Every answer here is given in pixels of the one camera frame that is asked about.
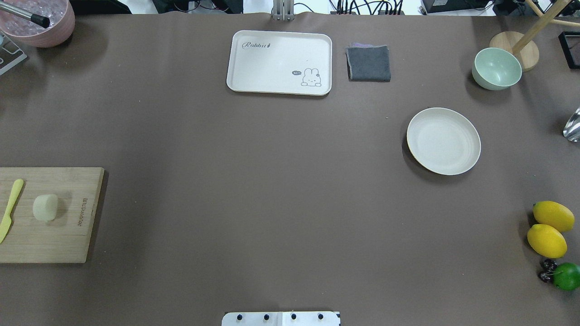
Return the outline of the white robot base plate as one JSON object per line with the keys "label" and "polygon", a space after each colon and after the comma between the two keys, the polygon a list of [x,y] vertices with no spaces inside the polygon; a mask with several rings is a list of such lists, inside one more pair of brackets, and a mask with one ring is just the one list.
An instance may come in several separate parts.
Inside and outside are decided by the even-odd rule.
{"label": "white robot base plate", "polygon": [[340,313],[333,311],[230,312],[222,326],[340,326]]}

